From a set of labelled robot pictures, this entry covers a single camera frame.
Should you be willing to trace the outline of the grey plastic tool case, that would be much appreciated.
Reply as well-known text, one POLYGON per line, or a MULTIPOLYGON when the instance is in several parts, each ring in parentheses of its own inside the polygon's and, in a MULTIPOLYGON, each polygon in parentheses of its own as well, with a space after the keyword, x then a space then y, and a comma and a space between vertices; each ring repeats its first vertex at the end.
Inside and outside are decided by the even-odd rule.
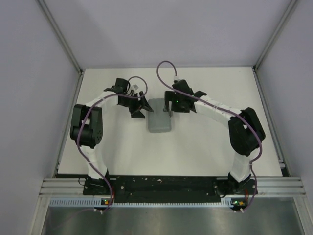
POLYGON ((152 98, 148 104, 153 112, 148 112, 147 127, 150 133, 166 133, 172 130, 169 112, 164 111, 164 98, 152 98))

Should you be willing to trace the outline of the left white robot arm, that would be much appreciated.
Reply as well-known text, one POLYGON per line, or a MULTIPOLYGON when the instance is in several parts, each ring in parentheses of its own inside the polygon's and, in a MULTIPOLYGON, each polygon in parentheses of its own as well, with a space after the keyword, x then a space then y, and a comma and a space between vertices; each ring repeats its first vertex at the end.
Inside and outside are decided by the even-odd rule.
POLYGON ((84 157, 88 165, 88 176, 96 179, 94 188, 100 194, 110 191, 111 183, 105 179, 108 168, 105 166, 103 157, 97 152, 103 134, 103 114, 114 106, 128 108, 131 118, 145 116, 141 110, 153 112, 145 95, 148 85, 144 81, 145 90, 140 91, 136 84, 130 81, 134 78, 142 80, 139 76, 133 76, 128 80, 117 78, 115 84, 103 90, 101 94, 85 104, 75 104, 72 110, 70 124, 70 138, 75 141, 78 151, 84 157))

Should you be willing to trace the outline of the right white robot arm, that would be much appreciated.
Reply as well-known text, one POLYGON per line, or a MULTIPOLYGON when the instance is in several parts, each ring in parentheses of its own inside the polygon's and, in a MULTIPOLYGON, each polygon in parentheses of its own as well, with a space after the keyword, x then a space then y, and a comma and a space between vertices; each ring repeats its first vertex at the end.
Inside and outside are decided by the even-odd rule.
POLYGON ((164 93, 164 111, 207 116, 224 125, 229 131, 230 144, 235 152, 229 173, 228 188, 241 193, 251 176, 250 155, 255 152, 266 135, 254 109, 237 109, 210 98, 205 92, 193 90, 186 80, 175 80, 171 91, 164 93))

